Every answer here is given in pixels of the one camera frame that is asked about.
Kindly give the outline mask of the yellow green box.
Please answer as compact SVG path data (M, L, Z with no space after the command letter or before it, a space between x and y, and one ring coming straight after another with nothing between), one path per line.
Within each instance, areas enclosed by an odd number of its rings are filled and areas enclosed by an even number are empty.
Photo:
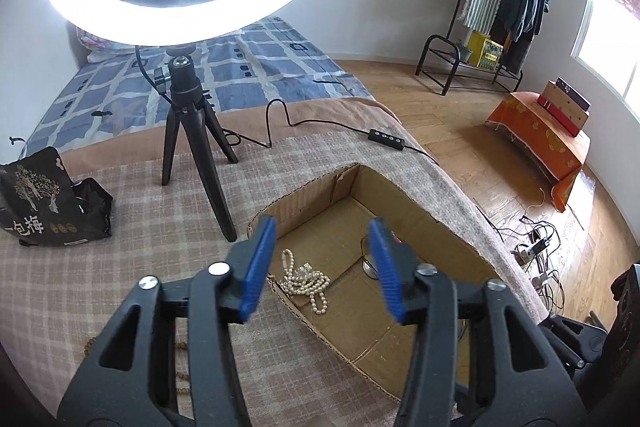
M471 51L468 64L480 69L495 70L500 62L503 46L488 36L473 31L466 47Z

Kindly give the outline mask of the brown cardboard box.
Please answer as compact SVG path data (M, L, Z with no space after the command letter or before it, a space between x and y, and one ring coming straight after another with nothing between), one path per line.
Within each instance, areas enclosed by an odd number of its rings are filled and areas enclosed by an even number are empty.
M384 218L421 261L435 265L450 279L480 285L497 275L474 247L365 165L337 168L270 202L262 213L277 225L271 288L314 335L394 399L405 388L416 330L395 322L380 284L363 271L370 221ZM312 312L303 296L285 295L281 286L285 249L292 251L296 265L310 265L329 277L326 313Z

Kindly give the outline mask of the blue patterned bed sheet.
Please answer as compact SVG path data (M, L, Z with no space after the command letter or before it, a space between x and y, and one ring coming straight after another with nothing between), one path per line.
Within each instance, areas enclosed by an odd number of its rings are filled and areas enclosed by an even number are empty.
M192 55L205 96L217 113L317 98L370 98L362 82L280 17L267 17L234 34L198 43ZM44 114L21 154L47 146L59 152L154 128L169 105L146 77L165 72L161 48L114 55L87 64Z

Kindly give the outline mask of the orange cloth covered table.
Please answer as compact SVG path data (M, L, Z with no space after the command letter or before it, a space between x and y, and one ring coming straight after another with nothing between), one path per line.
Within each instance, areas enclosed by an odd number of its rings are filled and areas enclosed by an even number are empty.
M590 147L589 136L573 136L547 109L535 92L512 92L489 114L487 124L508 130L551 176L551 202L564 212L570 192L582 171Z

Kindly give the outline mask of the stacked boxes on table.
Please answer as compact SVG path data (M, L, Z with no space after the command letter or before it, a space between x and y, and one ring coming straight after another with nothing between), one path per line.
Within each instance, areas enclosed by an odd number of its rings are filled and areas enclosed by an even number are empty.
M562 78L549 80L537 103L567 130L577 136L589 118L590 103Z

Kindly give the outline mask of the black snack bag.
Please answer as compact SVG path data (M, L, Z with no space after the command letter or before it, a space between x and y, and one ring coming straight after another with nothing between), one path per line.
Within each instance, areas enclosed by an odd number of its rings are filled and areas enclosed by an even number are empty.
M1 167L1 228L23 246L63 247L111 236L113 197L75 182L53 147Z

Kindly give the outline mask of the dark hanging clothes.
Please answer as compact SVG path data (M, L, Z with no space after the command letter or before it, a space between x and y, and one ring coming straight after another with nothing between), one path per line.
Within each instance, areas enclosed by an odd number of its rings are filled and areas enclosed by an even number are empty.
M501 0L489 37L502 46L500 65L518 75L540 34L550 0Z

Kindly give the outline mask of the black clothes rack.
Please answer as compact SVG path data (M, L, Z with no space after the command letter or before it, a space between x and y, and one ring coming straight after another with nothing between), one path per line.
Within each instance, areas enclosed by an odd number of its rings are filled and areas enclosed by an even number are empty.
M452 90L515 92L550 0L457 0L447 31L426 38L416 71Z

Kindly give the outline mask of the black tripod stand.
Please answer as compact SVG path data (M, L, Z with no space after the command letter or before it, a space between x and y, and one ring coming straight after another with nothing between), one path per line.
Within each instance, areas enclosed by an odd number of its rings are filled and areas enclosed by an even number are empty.
M236 164L239 159L224 135L213 107L205 98L201 80L195 72L192 58L194 51L195 44L171 46L166 50L170 56L168 72L171 102L165 128L162 184L170 182L178 133L183 128L219 228L227 241L233 243L238 238L238 233L222 191L208 138L214 138L231 164Z

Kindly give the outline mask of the pink plaid blanket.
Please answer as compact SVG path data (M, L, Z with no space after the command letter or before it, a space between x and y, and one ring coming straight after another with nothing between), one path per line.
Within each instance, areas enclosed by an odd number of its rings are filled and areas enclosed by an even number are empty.
M234 223L246 232L270 202L337 168L368 166L474 247L520 299L534 321L546 309L523 271L457 184L414 150L392 150L366 137L378 128L403 135L384 105L327 98L243 109L227 128L273 146L244 144L239 162L218 172ZM73 178L91 176L114 197L108 239L64 248L23 247L1 239L1 342L27 386L55 411L88 340L98 335L141 277L190 277L228 251L185 146L168 185L160 183L164 132L152 128L68 150ZM397 402L320 340L273 291L248 324L232 331L250 418L257 426L301 426L322 416L340 426L388 426Z

